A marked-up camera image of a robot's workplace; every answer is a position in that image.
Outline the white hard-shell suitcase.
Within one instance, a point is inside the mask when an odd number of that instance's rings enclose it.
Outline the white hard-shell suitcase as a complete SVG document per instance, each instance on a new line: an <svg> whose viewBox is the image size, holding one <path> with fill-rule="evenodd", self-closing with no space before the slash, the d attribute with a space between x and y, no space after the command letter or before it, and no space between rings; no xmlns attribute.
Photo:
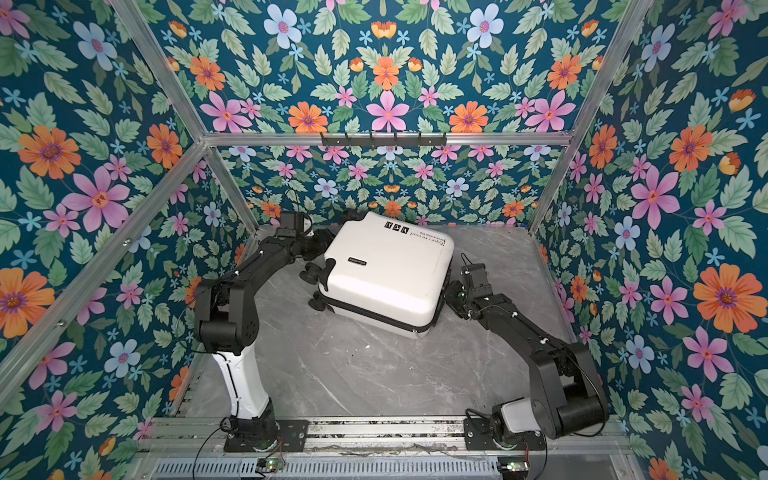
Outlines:
<svg viewBox="0 0 768 480"><path fill-rule="evenodd" d="M368 212L346 220L300 278L317 287L313 309L419 339L440 316L453 258L449 235Z"/></svg>

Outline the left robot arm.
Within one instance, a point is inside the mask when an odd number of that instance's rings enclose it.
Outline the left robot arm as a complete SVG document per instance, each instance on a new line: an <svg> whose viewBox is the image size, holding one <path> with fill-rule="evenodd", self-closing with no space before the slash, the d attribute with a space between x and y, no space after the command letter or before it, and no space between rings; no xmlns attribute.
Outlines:
<svg viewBox="0 0 768 480"><path fill-rule="evenodd" d="M281 438L254 350L260 329L256 293L282 268L325 253L334 238L329 229L316 230L309 215L287 212L275 233L232 272L196 287L195 338L217 362L230 399L230 414L220 424L226 452L270 451Z"/></svg>

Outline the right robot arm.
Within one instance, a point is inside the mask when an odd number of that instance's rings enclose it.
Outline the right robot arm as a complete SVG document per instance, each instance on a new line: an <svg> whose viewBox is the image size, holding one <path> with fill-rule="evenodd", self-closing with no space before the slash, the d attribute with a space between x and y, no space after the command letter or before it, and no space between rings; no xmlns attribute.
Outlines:
<svg viewBox="0 0 768 480"><path fill-rule="evenodd" d="M589 349L550 335L526 317L504 294L492 290L486 267L468 263L444 292L446 305L460 318L479 323L506 342L528 367L529 394L493 407L487 433L509 448L529 433L557 439L609 419L608 402Z"/></svg>

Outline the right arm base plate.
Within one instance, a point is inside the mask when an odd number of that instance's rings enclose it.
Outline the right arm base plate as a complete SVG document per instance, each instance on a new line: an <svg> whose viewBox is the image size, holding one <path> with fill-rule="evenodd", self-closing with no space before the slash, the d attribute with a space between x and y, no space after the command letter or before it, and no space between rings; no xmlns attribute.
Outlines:
<svg viewBox="0 0 768 480"><path fill-rule="evenodd" d="M543 452L546 438L538 431L512 433L501 420L467 416L463 419L465 448L469 451Z"/></svg>

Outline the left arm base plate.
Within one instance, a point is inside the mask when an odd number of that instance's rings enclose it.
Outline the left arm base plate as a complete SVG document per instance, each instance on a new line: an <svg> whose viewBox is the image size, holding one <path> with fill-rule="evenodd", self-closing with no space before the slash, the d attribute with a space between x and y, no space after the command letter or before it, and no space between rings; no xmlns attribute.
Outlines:
<svg viewBox="0 0 768 480"><path fill-rule="evenodd" d="M224 451L228 453L293 453L304 450L309 422L229 417L220 422L220 429L226 434Z"/></svg>

